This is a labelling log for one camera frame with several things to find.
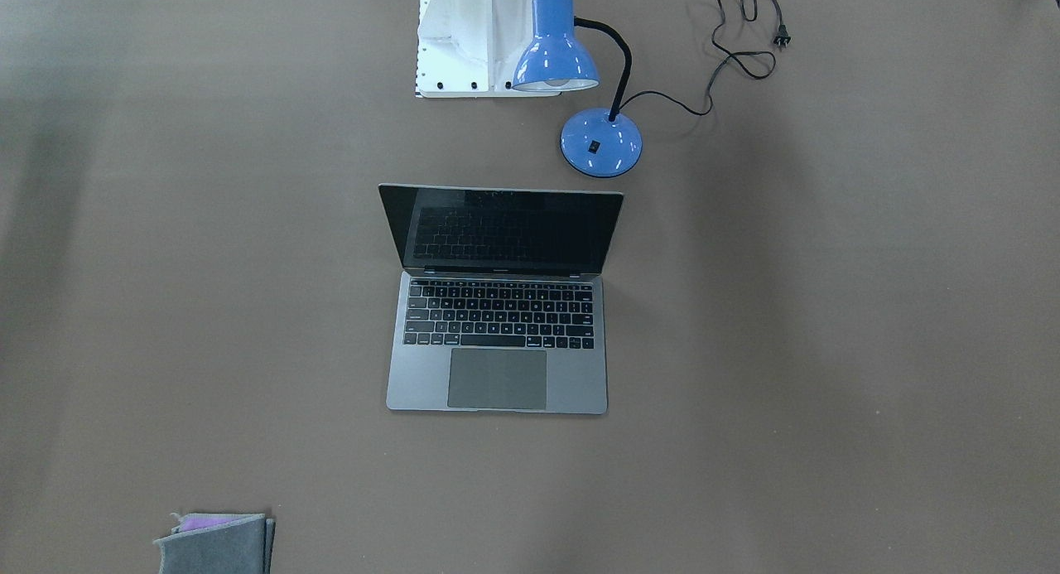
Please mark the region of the grey laptop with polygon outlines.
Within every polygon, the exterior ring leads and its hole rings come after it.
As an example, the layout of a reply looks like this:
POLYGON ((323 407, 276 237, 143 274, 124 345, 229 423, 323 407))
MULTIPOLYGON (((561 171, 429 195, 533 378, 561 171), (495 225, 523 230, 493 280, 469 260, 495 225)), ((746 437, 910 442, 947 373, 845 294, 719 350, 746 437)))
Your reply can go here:
POLYGON ((624 196, 382 184, 402 265, 393 411, 607 411, 602 272, 624 196))

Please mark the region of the blue desk lamp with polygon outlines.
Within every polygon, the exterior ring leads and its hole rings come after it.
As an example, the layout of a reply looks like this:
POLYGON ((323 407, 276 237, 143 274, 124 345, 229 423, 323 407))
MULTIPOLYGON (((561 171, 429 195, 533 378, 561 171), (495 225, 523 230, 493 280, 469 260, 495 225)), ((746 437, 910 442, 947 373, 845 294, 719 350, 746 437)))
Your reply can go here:
POLYGON ((622 52, 624 68, 610 107, 586 109, 568 118, 561 128, 559 148, 573 169, 595 178, 614 178, 639 162, 643 136, 621 111, 633 56, 613 26, 577 17, 573 0, 532 0, 532 37, 516 61, 512 86, 522 92, 564 92, 598 86, 597 65, 586 46, 576 38, 578 26, 610 36, 622 52))

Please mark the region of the folded grey cloth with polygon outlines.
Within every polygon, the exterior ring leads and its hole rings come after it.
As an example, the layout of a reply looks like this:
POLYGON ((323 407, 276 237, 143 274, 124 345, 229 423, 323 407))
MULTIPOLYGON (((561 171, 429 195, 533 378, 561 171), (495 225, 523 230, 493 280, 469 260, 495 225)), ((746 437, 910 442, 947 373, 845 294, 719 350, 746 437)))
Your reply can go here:
POLYGON ((159 573, 269 573, 275 520, 266 514, 175 514, 159 573))

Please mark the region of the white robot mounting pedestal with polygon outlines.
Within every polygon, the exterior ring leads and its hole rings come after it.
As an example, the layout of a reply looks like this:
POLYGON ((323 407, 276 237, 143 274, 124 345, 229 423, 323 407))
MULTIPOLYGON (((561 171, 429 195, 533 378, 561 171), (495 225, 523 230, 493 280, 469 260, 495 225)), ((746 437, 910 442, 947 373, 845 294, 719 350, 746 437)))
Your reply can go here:
POLYGON ((532 0, 420 0, 416 96, 553 96, 513 87, 532 26, 532 0))

